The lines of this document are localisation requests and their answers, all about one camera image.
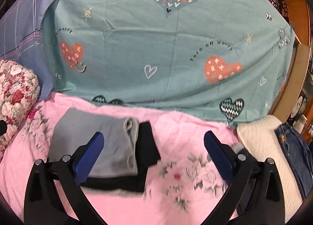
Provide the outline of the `teal heart print pillow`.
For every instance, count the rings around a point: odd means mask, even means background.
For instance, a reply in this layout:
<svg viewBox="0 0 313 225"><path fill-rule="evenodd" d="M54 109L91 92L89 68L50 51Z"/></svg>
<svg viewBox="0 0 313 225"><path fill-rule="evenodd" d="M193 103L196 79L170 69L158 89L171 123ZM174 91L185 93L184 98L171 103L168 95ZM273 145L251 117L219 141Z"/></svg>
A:
<svg viewBox="0 0 313 225"><path fill-rule="evenodd" d="M42 24L54 91L228 125L268 114L295 40L268 0L56 0Z"/></svg>

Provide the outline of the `pink floral bed sheet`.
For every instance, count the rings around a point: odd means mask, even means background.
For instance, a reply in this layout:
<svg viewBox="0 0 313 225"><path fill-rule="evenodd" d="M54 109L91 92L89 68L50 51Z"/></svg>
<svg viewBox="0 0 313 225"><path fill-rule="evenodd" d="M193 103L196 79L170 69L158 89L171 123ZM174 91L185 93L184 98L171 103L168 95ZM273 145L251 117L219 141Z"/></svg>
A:
<svg viewBox="0 0 313 225"><path fill-rule="evenodd" d="M83 192L108 224L201 224L227 189L204 147L212 131L224 144L234 145L234 131L177 111L122 106L95 106L83 99L53 93L36 104L25 126L1 160L1 193L12 210L23 217L28 177L37 159L46 159L53 129L69 108L115 117L135 117L151 123L161 159L148 169L142 194Z"/></svg>

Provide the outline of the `blue denim jeans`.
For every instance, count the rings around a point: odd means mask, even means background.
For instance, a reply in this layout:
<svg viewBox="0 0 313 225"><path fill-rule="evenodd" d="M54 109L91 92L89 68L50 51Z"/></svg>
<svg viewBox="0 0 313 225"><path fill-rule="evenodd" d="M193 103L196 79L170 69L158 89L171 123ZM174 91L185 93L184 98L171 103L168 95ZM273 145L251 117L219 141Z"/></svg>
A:
<svg viewBox="0 0 313 225"><path fill-rule="evenodd" d="M281 124L274 133L304 200L312 189L312 153L309 145L288 123Z"/></svg>

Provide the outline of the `black folded garment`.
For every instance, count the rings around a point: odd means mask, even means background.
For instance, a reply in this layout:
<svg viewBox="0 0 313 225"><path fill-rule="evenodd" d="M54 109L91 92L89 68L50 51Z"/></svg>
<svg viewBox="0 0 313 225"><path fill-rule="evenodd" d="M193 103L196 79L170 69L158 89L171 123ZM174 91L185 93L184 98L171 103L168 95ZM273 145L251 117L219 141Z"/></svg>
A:
<svg viewBox="0 0 313 225"><path fill-rule="evenodd" d="M124 190L143 193L145 190L148 168L161 160L157 149L150 122L139 124L138 139L135 146L137 175L115 178L88 178L80 185L86 188L102 191Z"/></svg>

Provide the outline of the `red white floral quilt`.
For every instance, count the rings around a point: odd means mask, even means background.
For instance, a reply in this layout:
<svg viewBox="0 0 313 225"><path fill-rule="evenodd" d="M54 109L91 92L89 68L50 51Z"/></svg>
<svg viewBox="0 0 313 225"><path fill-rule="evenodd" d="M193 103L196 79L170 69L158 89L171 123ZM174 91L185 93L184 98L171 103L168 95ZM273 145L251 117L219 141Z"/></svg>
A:
<svg viewBox="0 0 313 225"><path fill-rule="evenodd" d="M1 136L1 157L39 98L37 75L17 62L1 60L1 120L7 132Z"/></svg>

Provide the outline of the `blue plaid pillow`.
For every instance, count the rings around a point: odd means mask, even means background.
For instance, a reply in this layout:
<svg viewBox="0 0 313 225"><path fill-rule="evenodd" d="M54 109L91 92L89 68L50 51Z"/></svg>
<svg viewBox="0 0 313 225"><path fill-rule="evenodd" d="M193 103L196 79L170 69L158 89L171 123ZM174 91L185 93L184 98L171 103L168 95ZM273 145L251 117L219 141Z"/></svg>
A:
<svg viewBox="0 0 313 225"><path fill-rule="evenodd" d="M39 100L52 91L52 74L43 52L42 20L55 0L17 0L1 18L1 59L16 61L38 77Z"/></svg>

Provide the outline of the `white textured pillow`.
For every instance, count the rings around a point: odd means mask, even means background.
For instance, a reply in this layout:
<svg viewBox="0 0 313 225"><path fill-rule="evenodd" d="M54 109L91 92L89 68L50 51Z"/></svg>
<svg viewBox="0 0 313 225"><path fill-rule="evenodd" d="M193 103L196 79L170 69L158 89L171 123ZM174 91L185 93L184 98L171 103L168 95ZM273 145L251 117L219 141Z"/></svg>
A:
<svg viewBox="0 0 313 225"><path fill-rule="evenodd" d="M273 115L267 115L260 120L237 126L237 136L246 150L258 161L272 158L276 164L282 183L285 221L296 213L303 203L296 178L284 156L274 130L282 122Z"/></svg>

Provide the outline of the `wooden headboard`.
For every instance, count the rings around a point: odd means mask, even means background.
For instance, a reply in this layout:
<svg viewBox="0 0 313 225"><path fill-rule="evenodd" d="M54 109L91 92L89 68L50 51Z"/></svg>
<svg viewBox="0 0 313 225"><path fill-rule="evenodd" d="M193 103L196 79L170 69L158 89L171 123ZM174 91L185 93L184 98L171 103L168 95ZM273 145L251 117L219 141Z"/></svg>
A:
<svg viewBox="0 0 313 225"><path fill-rule="evenodd" d="M272 105L269 114L285 123L292 113L303 88L309 65L312 42L309 41L309 2L307 0L268 0L285 18L287 23L296 26L296 39L290 68L279 95Z"/></svg>

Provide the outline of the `grey-blue pants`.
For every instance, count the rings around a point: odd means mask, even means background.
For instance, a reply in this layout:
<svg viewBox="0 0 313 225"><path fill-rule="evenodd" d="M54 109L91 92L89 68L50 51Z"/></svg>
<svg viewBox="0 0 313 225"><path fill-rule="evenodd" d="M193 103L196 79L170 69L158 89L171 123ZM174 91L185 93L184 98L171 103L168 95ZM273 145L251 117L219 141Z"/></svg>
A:
<svg viewBox="0 0 313 225"><path fill-rule="evenodd" d="M80 181L87 177L114 178L137 175L135 157L139 121L132 117L96 115L70 108L54 127L48 158L59 161L85 150L74 163Z"/></svg>

